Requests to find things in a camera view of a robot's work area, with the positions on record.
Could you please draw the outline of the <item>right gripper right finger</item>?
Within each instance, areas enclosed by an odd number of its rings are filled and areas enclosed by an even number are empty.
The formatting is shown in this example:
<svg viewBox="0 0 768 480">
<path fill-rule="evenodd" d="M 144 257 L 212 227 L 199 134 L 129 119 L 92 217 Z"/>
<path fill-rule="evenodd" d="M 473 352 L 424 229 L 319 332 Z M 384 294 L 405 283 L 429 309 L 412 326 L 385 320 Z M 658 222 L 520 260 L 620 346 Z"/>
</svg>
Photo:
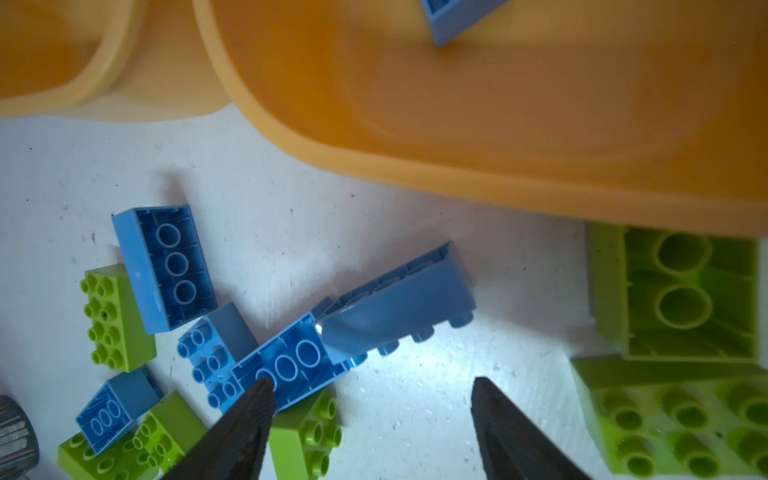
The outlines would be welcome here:
<svg viewBox="0 0 768 480">
<path fill-rule="evenodd" d="M 489 479 L 587 477 L 487 377 L 474 380 L 471 414 Z"/>
</svg>

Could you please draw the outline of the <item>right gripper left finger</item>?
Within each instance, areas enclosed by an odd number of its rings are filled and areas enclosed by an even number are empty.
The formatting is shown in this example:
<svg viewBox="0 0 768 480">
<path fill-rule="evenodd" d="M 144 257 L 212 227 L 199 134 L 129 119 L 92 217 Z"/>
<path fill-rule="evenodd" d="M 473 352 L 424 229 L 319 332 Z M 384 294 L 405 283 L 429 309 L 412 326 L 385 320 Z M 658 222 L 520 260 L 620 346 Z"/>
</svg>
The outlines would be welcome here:
<svg viewBox="0 0 768 480">
<path fill-rule="evenodd" d="M 255 381 L 163 479 L 257 479 L 276 413 L 273 388 Z"/>
</svg>

